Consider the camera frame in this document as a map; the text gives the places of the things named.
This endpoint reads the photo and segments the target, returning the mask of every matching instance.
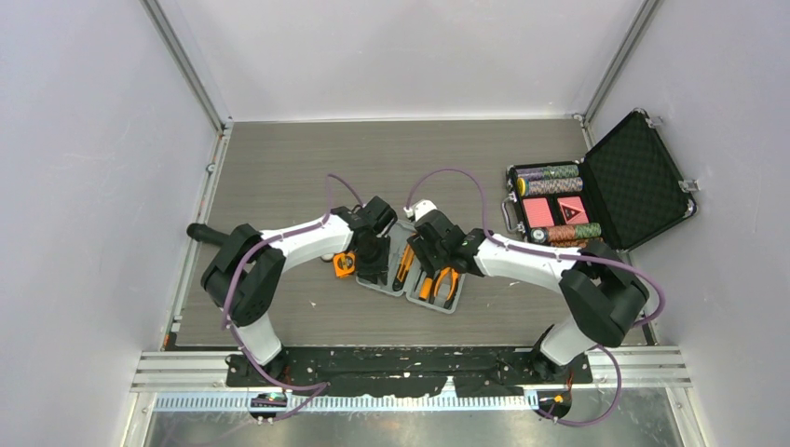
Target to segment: tape measure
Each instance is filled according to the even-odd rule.
[[[334,275],[338,278],[349,277],[356,270],[356,256],[354,253],[337,253],[332,259]]]

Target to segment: gray tool tray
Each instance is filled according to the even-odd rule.
[[[382,293],[386,293],[387,295],[392,296],[401,296],[406,295],[406,299],[412,303],[417,305],[422,305],[427,307],[431,310],[436,310],[438,312],[442,312],[443,314],[452,314],[456,311],[458,307],[458,301],[461,297],[461,289],[464,285],[464,278],[466,275],[461,275],[460,279],[458,280],[458,287],[456,288],[456,298],[453,300],[453,304],[450,306],[449,309],[445,309],[443,297],[447,296],[447,293],[450,290],[450,285],[444,282],[441,286],[439,286],[439,293],[434,302],[434,304],[429,304],[427,301],[422,301],[419,299],[419,291],[415,290],[417,286],[417,282],[419,281],[420,274],[422,273],[422,269],[420,268],[419,261],[415,258],[412,262],[411,268],[409,268],[409,273],[406,275],[406,280],[403,282],[403,288],[399,291],[394,291],[392,289],[392,284],[395,281],[395,275],[398,273],[398,267],[401,265],[401,258],[403,257],[403,251],[406,250],[406,245],[408,242],[406,239],[410,237],[415,232],[415,227],[406,221],[398,221],[392,228],[389,229],[389,269],[387,272],[387,284],[373,284],[369,281],[357,278],[357,282],[362,285],[362,287],[367,287],[368,289],[373,289],[375,291],[380,291]]]

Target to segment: tool case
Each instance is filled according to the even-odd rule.
[[[360,277],[356,277],[357,283],[359,283],[362,287],[380,291],[382,293],[386,293],[387,295],[405,295],[406,300],[411,303],[422,305],[428,309],[442,312],[443,314],[452,314],[458,307],[458,301],[460,298],[461,289],[464,285],[464,277],[466,275],[461,275],[458,279],[455,293],[453,295],[453,300],[447,307],[444,307],[444,301],[442,299],[436,299],[433,303],[420,299],[420,286],[422,285],[425,278],[423,275],[423,270],[420,267],[420,262],[416,258],[414,258],[414,260],[411,262],[408,273],[406,273],[404,281],[402,282],[402,287],[397,290],[393,290],[395,277],[398,274],[401,260],[405,253],[406,247],[408,246],[407,239],[414,233],[414,225],[406,221],[398,221],[389,229],[389,264],[387,272],[387,284],[374,284],[373,282],[367,281]],[[449,296],[449,293],[450,285],[443,283],[439,287],[437,297]]]
[[[545,211],[542,202],[539,202],[540,211],[550,212],[555,225],[564,225],[567,214],[566,209],[561,210],[561,199],[580,197],[587,220],[600,224],[600,237],[609,247],[618,251],[633,250],[693,216],[697,211],[697,203],[690,192],[695,189],[689,186],[696,184],[683,179],[655,127],[655,122],[647,112],[636,109],[581,160],[508,167],[506,185],[509,194],[502,202],[508,231],[519,234],[527,242],[554,245],[533,237],[526,208],[536,203],[527,204],[525,200],[528,198],[545,197],[549,209]],[[524,187],[524,176],[527,175],[524,174],[525,169],[551,170],[566,165],[576,165],[578,168],[581,178],[579,184],[583,183],[580,191],[537,195],[526,191],[529,184]],[[518,221],[514,225],[511,225],[508,214],[509,203],[514,206]],[[534,233],[539,236],[542,235],[541,231]]]

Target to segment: red playing card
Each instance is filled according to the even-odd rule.
[[[562,212],[566,224],[588,224],[590,222],[587,219],[584,204],[581,203],[581,197],[560,197],[557,199],[557,203],[560,204],[560,212]]]
[[[530,228],[554,226],[552,211],[549,210],[549,201],[545,198],[526,198],[524,210],[526,210],[526,221]]]

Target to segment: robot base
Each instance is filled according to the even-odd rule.
[[[567,375],[544,381],[534,374],[529,353],[529,348],[509,346],[283,347],[275,361],[287,365],[279,380],[298,385],[329,382],[326,396],[434,396],[448,376],[460,398],[517,396],[524,394],[520,386],[565,385]],[[227,386],[267,385],[243,356],[230,356],[228,364]],[[588,365],[586,356],[578,356],[566,371],[574,374],[574,383],[590,384]]]

